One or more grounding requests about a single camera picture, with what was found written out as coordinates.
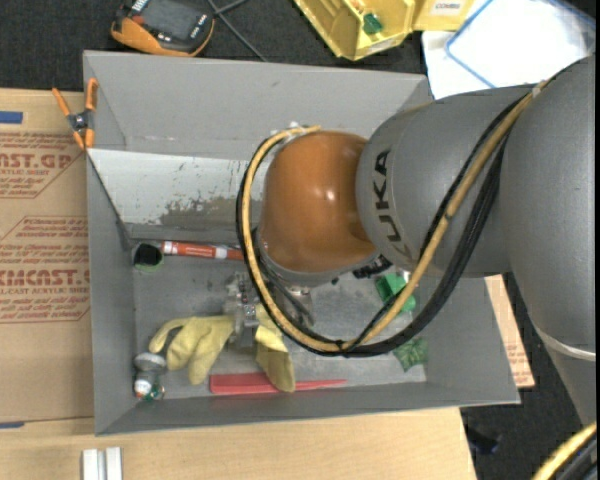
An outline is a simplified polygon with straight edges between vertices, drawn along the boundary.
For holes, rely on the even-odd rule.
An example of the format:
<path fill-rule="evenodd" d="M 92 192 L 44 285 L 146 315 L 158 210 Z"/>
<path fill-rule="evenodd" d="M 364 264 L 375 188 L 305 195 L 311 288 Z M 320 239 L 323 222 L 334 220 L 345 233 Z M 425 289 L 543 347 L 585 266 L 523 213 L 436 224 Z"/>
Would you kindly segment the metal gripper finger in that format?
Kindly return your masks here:
<path fill-rule="evenodd" d="M 225 286 L 226 298 L 223 312 L 233 315 L 236 319 L 245 318 L 248 305 L 248 282 L 242 275 L 232 276 Z"/>
<path fill-rule="evenodd" d="M 243 305 L 236 314 L 236 346 L 238 348 L 252 347 L 258 327 L 256 306 L 253 304 Z"/>

